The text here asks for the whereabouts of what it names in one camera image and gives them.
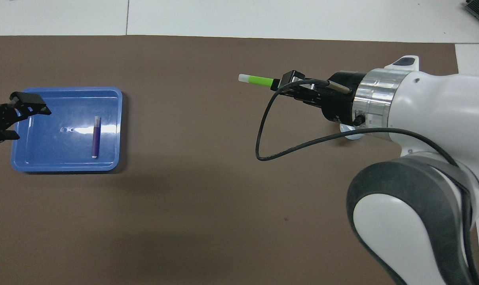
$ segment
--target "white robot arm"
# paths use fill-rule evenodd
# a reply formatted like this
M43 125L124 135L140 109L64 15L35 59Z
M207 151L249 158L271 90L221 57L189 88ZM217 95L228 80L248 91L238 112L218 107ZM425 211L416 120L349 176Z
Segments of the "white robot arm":
M350 225L397 284L479 285L469 231L479 216L479 76L432 76L404 56L368 73L328 81L288 72L281 80L240 75L276 91L256 153L270 160L337 137L372 133L397 142L401 157L362 170L350 184ZM258 154L270 106L282 94L356 130L269 157Z

